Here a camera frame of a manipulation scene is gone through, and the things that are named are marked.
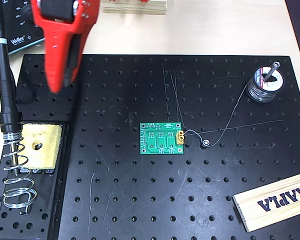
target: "yellow connector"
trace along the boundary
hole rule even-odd
[[[183,145],[185,143],[184,131],[180,130],[176,133],[176,143],[178,145]]]

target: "solder spool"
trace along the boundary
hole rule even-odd
[[[254,72],[246,88],[253,100],[259,103],[268,103],[284,87],[284,78],[278,71],[279,67],[280,63],[275,61],[272,67],[263,66]]]

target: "hole in sponge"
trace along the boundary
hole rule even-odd
[[[43,144],[41,142],[39,142],[39,141],[34,141],[32,143],[32,148],[33,148],[33,150],[36,150],[36,151],[39,150],[39,149],[41,149],[42,146],[43,146]]]

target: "weller logo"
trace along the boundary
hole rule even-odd
[[[24,43],[24,42],[25,42],[25,37],[26,37],[25,35],[23,35],[23,36],[18,36],[18,37],[14,38],[14,39],[11,39],[10,42],[11,42],[14,46],[16,46],[16,45],[18,45],[18,44]]]

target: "wooden block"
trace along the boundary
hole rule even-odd
[[[300,214],[300,174],[233,196],[248,232]]]
[[[167,0],[101,0],[104,13],[124,14],[155,14],[165,15],[168,4]]]

